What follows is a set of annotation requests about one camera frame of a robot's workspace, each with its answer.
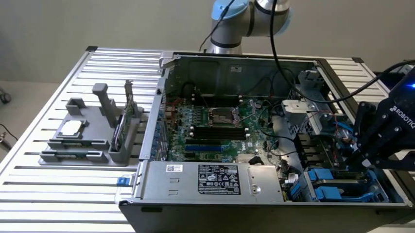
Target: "floor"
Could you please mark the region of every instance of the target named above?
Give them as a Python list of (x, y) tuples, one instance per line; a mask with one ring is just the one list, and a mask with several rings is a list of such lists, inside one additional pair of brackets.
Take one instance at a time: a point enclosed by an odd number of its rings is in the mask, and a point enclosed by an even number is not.
[[(0, 103), (0, 123), (18, 138), (57, 89), (58, 83), (0, 81), (0, 86), (12, 96), (8, 104)], [(10, 136), (6, 136), (6, 141), (12, 145), (16, 143)], [(0, 150), (0, 161), (5, 155), (6, 152)]]

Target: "green circuit board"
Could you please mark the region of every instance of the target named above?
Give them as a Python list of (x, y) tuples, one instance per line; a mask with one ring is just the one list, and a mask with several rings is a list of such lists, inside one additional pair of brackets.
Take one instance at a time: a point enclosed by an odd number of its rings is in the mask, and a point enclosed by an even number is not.
[[(228, 118), (221, 120), (218, 117), (212, 120), (212, 115), (217, 112), (232, 112), (233, 121)], [(257, 123), (258, 117), (266, 121), (268, 111), (264, 108), (256, 108), (249, 104), (242, 104), (237, 108), (214, 108), (193, 106), (185, 102), (174, 106), (173, 122), (169, 124), (169, 161), (206, 161), (206, 162), (234, 162), (236, 157), (242, 155), (253, 155), (254, 150), (257, 154), (265, 156), (264, 142), (268, 146), (272, 145), (272, 138), (266, 137), (260, 132), (260, 125)], [(190, 126), (197, 127), (229, 127), (246, 128), (249, 134), (245, 140), (220, 140), (221, 151), (192, 151), (193, 158), (186, 158), (184, 155), (185, 140), (192, 139)], [(261, 127), (262, 131), (272, 134), (272, 128), (266, 128), (266, 124)]]

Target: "aluminum work table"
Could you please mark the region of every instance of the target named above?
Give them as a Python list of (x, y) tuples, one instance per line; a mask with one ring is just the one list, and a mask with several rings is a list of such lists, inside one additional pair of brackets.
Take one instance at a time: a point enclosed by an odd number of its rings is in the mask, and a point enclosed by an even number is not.
[[(112, 48), (97, 48), (82, 54), (0, 164), (0, 232), (133, 232), (114, 204), (116, 179), (136, 171), (145, 117), (161, 74), (160, 54), (158, 51)], [(351, 58), (324, 59), (349, 92), (373, 78), (364, 63), (356, 63)], [(46, 140), (52, 138), (68, 113), (65, 103), (69, 98), (82, 98), (86, 105), (97, 106), (92, 86), (94, 83), (106, 83), (109, 98), (114, 99), (117, 106), (124, 106), (125, 80), (133, 81), (134, 101), (146, 112), (138, 126), (129, 165), (38, 165), (38, 152), (45, 149)], [(357, 102), (379, 102), (387, 92), (383, 84), (376, 83), (355, 99)], [(129, 193), (130, 189), (122, 187), (121, 194)], [(404, 226), (415, 227), (415, 221)], [(391, 232), (404, 229), (400, 225), (399, 228), (393, 225), (387, 227)], [(379, 232), (387, 232), (387, 229), (379, 229)]]

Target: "gray wall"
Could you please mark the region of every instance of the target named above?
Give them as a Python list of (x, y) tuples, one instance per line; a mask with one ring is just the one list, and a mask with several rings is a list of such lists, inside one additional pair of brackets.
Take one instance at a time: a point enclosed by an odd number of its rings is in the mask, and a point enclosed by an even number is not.
[[(0, 80), (60, 82), (88, 45), (196, 50), (213, 0), (0, 0)], [(280, 54), (361, 57), (377, 70), (413, 58), (413, 0), (292, 0)], [(269, 53), (266, 38), (244, 52)]]

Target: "power supply label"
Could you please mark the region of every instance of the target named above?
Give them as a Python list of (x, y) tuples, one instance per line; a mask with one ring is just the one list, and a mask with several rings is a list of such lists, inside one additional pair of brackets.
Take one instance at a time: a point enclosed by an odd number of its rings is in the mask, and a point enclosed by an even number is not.
[(197, 191), (209, 195), (240, 195), (237, 166), (198, 165)]

